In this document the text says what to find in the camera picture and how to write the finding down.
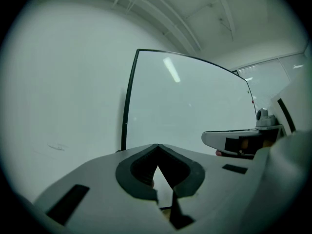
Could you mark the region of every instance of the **gray surface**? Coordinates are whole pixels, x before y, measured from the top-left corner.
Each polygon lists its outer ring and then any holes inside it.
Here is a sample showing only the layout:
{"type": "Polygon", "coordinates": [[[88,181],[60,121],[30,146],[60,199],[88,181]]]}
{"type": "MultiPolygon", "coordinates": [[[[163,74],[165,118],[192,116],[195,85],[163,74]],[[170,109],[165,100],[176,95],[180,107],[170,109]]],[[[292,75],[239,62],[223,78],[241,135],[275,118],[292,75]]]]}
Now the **gray surface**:
{"type": "Polygon", "coordinates": [[[311,166],[312,132],[280,139],[258,150],[253,160],[210,156],[171,145],[167,147],[198,162],[205,180],[194,196],[178,200],[184,215],[195,222],[175,230],[156,202],[128,195],[117,183],[115,170],[125,158],[150,145],[86,162],[50,186],[35,205],[46,212],[75,184],[90,191],[69,219],[73,233],[256,233],[287,210],[304,184],[311,166]],[[225,170],[231,164],[245,174],[225,170]]]}
{"type": "Polygon", "coordinates": [[[173,226],[166,220],[155,201],[128,195],[115,177],[117,165],[145,148],[90,160],[50,186],[35,202],[46,212],[75,184],[90,187],[66,227],[74,233],[166,233],[173,226]]]}

